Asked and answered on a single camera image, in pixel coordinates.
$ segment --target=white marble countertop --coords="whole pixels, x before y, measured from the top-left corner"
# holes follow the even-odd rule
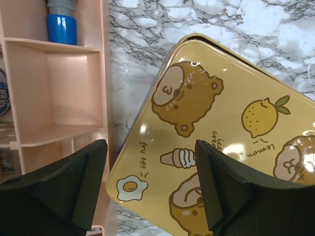
[[[193,32],[217,40],[315,100],[314,22],[310,0],[112,0],[116,152],[163,59]],[[169,235],[119,209],[118,235]]]

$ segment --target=lemon leaf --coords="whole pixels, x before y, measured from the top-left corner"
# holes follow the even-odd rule
[[[285,105],[288,101],[290,100],[290,96],[289,95],[286,95],[282,98],[279,98],[276,103],[275,103],[275,106],[276,107],[281,107],[283,105]]]
[[[290,115],[291,112],[288,108],[286,107],[277,107],[278,112],[285,114],[285,115]]]

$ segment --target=lemon illustration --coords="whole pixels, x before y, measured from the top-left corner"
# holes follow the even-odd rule
[[[257,100],[249,104],[242,114],[243,128],[250,132],[252,138],[269,133],[278,122],[279,113],[290,115],[291,112],[284,105],[289,101],[290,96],[284,96],[272,104],[267,97],[264,100]]]

